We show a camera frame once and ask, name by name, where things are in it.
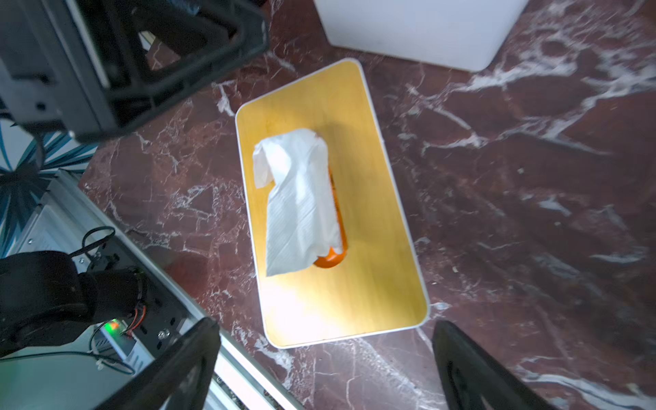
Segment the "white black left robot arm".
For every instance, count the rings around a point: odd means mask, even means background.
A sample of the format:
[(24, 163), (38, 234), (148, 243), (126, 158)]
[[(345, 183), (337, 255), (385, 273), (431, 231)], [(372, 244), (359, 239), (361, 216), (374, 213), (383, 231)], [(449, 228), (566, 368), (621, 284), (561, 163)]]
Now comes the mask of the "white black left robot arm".
[[(3, 226), (24, 223), (47, 189), (45, 137), (80, 148), (123, 137), (263, 54), (258, 1), (4, 1), (1, 116), (34, 147), (1, 172)], [(1, 261), (1, 353), (73, 342), (138, 308), (136, 273), (78, 273), (73, 254)]]

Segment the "white plastic tissue box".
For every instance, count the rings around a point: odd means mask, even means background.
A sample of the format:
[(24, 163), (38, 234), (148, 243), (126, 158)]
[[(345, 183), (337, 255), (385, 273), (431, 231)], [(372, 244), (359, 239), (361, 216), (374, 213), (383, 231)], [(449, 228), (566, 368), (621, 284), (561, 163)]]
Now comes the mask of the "white plastic tissue box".
[(436, 66), (487, 68), (527, 0), (316, 1), (329, 43)]

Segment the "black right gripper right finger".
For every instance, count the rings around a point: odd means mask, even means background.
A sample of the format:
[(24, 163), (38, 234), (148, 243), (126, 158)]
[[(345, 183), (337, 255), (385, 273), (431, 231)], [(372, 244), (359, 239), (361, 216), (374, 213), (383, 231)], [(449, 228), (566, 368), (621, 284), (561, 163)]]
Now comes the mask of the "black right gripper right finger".
[(450, 409), (551, 409), (478, 343), (447, 320), (437, 321), (433, 353)]

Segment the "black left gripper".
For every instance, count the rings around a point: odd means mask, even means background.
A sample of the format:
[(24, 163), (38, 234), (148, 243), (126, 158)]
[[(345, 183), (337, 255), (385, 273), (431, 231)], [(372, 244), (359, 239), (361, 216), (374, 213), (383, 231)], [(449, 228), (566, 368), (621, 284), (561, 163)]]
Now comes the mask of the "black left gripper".
[[(101, 1), (107, 70), (74, 1), (1, 3), (1, 116), (80, 143), (126, 135), (226, 76), (269, 44), (251, 1)], [(138, 35), (178, 60), (154, 69)]]

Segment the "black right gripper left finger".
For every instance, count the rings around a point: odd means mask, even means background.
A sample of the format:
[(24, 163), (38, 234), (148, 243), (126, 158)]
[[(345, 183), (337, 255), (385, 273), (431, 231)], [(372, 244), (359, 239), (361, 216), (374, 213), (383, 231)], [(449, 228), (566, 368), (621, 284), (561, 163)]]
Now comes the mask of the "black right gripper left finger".
[(215, 374), (220, 326), (198, 321), (98, 409), (202, 409)]

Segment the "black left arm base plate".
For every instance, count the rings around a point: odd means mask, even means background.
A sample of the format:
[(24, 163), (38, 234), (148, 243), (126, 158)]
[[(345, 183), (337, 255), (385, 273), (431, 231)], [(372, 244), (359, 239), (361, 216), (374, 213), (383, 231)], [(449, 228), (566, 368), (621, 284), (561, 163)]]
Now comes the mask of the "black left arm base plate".
[(155, 358), (180, 336), (187, 310), (141, 256), (112, 239), (87, 269), (95, 297), (92, 319), (117, 319)]

